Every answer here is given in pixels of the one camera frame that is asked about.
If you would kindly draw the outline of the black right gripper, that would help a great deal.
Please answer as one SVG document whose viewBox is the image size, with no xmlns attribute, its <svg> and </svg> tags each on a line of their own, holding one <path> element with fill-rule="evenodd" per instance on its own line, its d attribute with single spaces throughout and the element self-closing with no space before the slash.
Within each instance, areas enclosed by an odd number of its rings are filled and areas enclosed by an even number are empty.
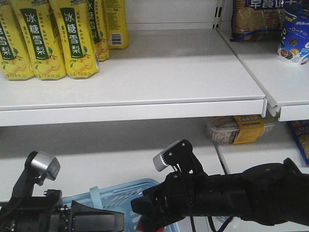
<svg viewBox="0 0 309 232">
<path fill-rule="evenodd" d="M 195 183 L 200 173 L 170 173 L 164 182 L 142 192 L 131 201 L 133 212 L 149 225 L 170 225 L 189 218 L 194 225 Z"/>
</svg>

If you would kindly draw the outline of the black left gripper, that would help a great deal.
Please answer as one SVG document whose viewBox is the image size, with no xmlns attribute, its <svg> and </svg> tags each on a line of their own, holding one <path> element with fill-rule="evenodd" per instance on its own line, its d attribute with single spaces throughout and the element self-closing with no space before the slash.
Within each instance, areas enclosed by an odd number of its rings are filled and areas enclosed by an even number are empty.
<svg viewBox="0 0 309 232">
<path fill-rule="evenodd" d="M 27 197 L 14 213 L 15 232 L 123 232 L 124 213 L 102 210 L 71 202 L 69 211 L 60 203 L 60 190 L 47 190 L 45 196 Z"/>
</svg>

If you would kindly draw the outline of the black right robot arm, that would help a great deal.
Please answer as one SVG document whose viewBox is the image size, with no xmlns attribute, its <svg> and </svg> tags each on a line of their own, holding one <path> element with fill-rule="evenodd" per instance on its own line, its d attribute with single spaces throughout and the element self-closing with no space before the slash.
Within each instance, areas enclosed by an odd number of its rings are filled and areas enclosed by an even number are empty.
<svg viewBox="0 0 309 232">
<path fill-rule="evenodd" d="M 172 172 L 131 202 L 153 232 L 185 217 L 239 217 L 266 226 L 309 223 L 309 176 L 291 159 L 241 173 L 208 175 L 201 166 Z"/>
</svg>

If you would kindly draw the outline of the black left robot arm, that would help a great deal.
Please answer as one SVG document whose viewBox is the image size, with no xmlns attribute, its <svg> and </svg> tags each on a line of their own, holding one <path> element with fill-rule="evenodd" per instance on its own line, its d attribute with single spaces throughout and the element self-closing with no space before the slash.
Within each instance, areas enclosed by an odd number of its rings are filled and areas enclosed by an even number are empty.
<svg viewBox="0 0 309 232">
<path fill-rule="evenodd" d="M 122 232 L 125 215 L 75 200 L 62 204 L 60 190 L 45 196 L 12 198 L 0 210 L 2 232 Z"/>
</svg>

